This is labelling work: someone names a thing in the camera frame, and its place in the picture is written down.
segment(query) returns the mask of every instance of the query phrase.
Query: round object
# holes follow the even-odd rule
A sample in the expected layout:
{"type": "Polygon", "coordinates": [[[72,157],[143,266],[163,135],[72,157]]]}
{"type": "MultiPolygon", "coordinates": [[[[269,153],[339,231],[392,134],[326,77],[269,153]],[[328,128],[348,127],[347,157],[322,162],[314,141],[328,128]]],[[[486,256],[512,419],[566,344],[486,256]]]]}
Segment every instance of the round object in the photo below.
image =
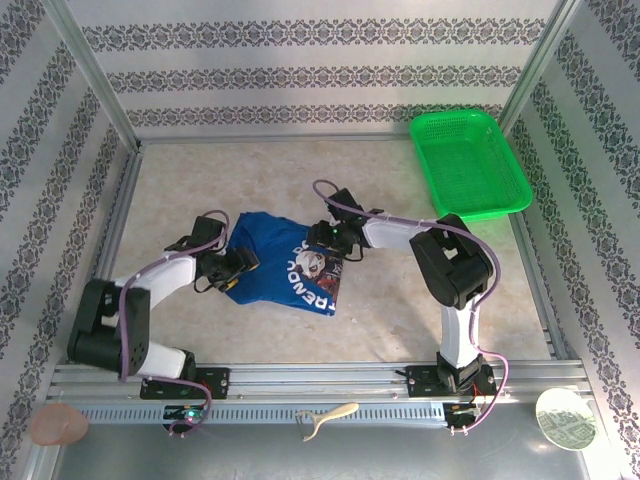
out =
{"type": "Polygon", "coordinates": [[[67,445],[85,436],[89,420],[70,405],[45,405],[31,424],[31,440],[36,445],[67,445]]]}
{"type": "Polygon", "coordinates": [[[565,450],[583,450],[596,438],[595,415],[578,394],[566,388],[551,388],[540,395],[536,419],[547,440],[565,450]]]}

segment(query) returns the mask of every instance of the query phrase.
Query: wallpaper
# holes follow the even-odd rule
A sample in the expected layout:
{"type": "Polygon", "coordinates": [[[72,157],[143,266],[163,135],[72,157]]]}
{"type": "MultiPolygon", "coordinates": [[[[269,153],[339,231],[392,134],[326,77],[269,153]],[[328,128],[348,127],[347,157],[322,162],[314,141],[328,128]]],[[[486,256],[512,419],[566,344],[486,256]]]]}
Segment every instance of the wallpaper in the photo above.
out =
{"type": "Polygon", "coordinates": [[[143,139],[406,133],[498,116],[555,0],[70,0],[143,139]]]}
{"type": "Polygon", "coordinates": [[[129,155],[42,5],[1,0],[0,15],[4,480],[22,471],[129,155]]]}
{"type": "Polygon", "coordinates": [[[585,2],[509,139],[550,303],[625,478],[640,476],[639,34],[637,2],[585,2]]]}

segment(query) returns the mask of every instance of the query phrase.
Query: blue t-shirt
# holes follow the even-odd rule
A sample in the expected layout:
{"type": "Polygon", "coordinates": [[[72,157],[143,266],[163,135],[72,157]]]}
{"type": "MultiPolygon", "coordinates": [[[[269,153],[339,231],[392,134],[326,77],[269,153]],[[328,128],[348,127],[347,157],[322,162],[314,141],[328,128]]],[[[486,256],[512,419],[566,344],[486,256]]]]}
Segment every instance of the blue t-shirt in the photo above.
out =
{"type": "Polygon", "coordinates": [[[309,227],[266,212],[243,213],[229,247],[251,249],[260,265],[239,277],[226,293],[241,305],[266,300],[333,315],[342,274],[342,258],[309,248],[309,227]]]}

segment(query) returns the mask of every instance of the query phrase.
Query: white plastic utensil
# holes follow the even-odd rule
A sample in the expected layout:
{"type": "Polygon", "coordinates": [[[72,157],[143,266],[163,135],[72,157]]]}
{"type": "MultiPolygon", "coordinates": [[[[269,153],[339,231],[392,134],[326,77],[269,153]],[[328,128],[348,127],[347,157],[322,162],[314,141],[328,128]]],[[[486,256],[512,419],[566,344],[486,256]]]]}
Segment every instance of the white plastic utensil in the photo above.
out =
{"type": "Polygon", "coordinates": [[[596,418],[577,393],[551,388],[536,402],[536,419],[547,440],[565,450],[587,448],[596,438],[596,418]]]}
{"type": "Polygon", "coordinates": [[[301,410],[296,412],[296,423],[298,424],[298,428],[300,429],[300,433],[302,434],[302,441],[308,442],[313,437],[316,436],[320,426],[328,422],[329,420],[335,420],[336,418],[346,417],[347,415],[351,415],[355,413],[360,408],[360,405],[357,403],[345,403],[344,405],[340,405],[333,410],[328,411],[327,413],[317,414],[310,412],[309,410],[301,410]],[[313,421],[313,432],[311,435],[305,435],[303,431],[303,422],[302,417],[307,415],[313,421]]]}

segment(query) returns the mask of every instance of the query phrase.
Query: green plastic basket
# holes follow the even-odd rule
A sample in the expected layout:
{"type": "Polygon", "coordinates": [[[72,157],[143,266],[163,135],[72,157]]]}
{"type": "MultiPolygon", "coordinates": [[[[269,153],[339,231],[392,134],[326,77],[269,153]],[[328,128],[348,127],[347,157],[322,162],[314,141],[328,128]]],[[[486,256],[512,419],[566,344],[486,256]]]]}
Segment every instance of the green plastic basket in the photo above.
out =
{"type": "Polygon", "coordinates": [[[496,121],[479,110],[428,113],[409,127],[440,217],[497,218],[527,208],[531,186],[496,121]]]}

